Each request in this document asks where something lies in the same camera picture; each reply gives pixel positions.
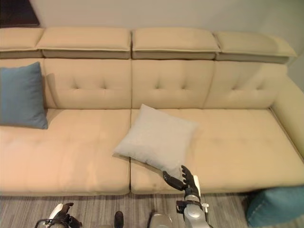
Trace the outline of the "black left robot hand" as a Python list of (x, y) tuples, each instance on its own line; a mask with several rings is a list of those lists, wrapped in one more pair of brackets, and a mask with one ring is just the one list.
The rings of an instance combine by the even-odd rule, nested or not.
[(59, 203), (51, 212), (49, 219), (59, 220), (67, 225), (68, 228), (82, 228), (82, 222), (71, 216), (68, 211), (74, 204), (72, 202)]

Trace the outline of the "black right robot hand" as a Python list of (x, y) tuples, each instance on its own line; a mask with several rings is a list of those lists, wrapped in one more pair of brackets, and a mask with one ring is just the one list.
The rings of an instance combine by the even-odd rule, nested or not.
[(162, 172), (163, 179), (169, 186), (173, 187), (174, 189), (179, 191), (184, 190), (186, 195), (199, 196), (200, 190), (197, 187), (194, 176), (192, 175), (190, 170), (186, 166), (182, 165), (181, 171), (183, 181), (171, 176), (167, 171)]

